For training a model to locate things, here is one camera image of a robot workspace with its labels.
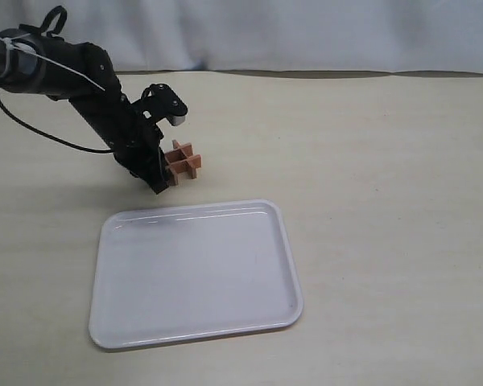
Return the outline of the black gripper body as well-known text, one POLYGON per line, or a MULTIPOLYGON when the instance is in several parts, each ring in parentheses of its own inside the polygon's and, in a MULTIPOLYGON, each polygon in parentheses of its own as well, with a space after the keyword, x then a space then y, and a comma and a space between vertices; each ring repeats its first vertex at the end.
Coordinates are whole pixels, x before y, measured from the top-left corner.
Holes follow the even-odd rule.
POLYGON ((158 122, 146 118, 140 99, 131 102, 127 96, 119 98, 111 113, 108 143, 114 156, 133 175, 149 181, 149 162, 163 139, 158 122))

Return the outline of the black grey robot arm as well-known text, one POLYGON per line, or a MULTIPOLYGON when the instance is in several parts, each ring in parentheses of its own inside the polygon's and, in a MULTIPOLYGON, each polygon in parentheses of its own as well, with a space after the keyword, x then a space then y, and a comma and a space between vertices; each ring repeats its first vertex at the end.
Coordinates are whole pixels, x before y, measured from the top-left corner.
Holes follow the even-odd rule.
POLYGON ((105 143, 104 153, 154 193, 169 187, 158 123, 178 125, 188 108, 168 85, 151 84, 131 102, 106 50, 22 25, 0 32, 0 89, 67 101, 105 143))

